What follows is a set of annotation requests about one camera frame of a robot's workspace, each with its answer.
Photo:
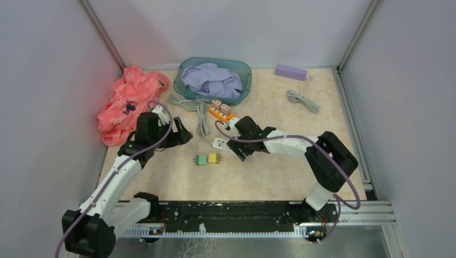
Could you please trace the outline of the green plug adapter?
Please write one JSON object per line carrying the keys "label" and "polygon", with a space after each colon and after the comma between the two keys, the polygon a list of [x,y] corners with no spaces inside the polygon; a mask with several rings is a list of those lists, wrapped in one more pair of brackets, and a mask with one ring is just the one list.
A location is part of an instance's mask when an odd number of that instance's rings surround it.
{"label": "green plug adapter", "polygon": [[196,166],[207,166],[208,165],[208,156],[207,155],[196,155],[193,158],[193,162]]}

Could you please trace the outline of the white power strip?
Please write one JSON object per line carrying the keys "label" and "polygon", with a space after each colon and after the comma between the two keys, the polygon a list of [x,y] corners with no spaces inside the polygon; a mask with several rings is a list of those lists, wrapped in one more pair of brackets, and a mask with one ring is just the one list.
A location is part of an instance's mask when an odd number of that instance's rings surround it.
{"label": "white power strip", "polygon": [[230,148],[227,145],[227,142],[228,142],[227,139],[214,138],[214,140],[212,141],[212,147],[229,151]]}

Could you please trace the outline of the yellow plug adapter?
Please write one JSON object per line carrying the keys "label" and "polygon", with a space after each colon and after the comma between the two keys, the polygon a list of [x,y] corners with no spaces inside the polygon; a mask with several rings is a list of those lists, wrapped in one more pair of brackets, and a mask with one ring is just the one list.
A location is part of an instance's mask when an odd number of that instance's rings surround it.
{"label": "yellow plug adapter", "polygon": [[208,164],[220,164],[222,160],[223,157],[219,153],[208,154]]}

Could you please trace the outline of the orange power strip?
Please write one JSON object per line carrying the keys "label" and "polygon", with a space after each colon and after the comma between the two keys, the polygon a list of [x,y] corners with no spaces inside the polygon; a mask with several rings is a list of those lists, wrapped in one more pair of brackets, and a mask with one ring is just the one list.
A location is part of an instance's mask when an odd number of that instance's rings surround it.
{"label": "orange power strip", "polygon": [[217,120],[220,120],[224,123],[227,123],[231,118],[237,117],[235,114],[231,113],[229,115],[225,115],[221,113],[220,110],[215,109],[212,105],[209,106],[209,113],[214,116]]}

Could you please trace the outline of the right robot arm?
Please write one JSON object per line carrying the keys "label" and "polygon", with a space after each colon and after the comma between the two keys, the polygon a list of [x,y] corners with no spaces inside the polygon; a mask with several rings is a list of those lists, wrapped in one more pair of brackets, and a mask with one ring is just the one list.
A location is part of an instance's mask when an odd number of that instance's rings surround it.
{"label": "right robot arm", "polygon": [[317,137],[290,134],[275,127],[261,128],[245,116],[232,118],[224,127],[232,133],[227,146],[244,161],[254,152],[284,154],[305,160],[316,179],[311,192],[304,199],[303,215],[308,221],[317,221],[324,214],[324,206],[348,184],[360,206],[360,196],[350,176],[359,163],[339,138],[330,131]]}

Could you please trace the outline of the pink plug adapter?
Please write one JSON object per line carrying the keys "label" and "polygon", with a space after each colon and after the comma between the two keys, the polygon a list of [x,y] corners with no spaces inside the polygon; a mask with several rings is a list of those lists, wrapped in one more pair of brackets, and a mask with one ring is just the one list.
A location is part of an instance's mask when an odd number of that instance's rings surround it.
{"label": "pink plug adapter", "polygon": [[221,107],[222,104],[223,104],[222,101],[220,101],[220,100],[218,100],[218,99],[214,99],[214,100],[212,101],[212,106],[213,106],[215,109],[217,109],[217,110],[220,110],[220,107]]}
{"label": "pink plug adapter", "polygon": [[220,111],[221,111],[221,113],[223,113],[225,115],[229,115],[231,113],[231,107],[228,106],[227,104],[223,103],[220,106]]}

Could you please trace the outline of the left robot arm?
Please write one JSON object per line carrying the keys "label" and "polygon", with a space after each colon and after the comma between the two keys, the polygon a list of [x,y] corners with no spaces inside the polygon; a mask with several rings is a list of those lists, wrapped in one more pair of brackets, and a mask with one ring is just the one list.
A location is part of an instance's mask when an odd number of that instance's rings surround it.
{"label": "left robot arm", "polygon": [[105,179],[78,209],[62,216],[58,249],[64,247],[86,257],[109,257],[119,237],[134,224],[161,219],[159,198],[151,193],[139,192],[122,208],[116,206],[156,149],[184,145],[192,137],[179,117],[169,118],[163,111],[142,113]]}

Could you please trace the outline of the purple power strip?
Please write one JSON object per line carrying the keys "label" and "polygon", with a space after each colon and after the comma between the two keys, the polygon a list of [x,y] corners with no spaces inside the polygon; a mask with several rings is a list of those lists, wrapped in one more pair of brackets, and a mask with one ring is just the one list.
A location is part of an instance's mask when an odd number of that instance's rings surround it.
{"label": "purple power strip", "polygon": [[274,74],[276,76],[281,76],[299,81],[305,81],[308,78],[307,70],[281,64],[278,64],[275,67]]}

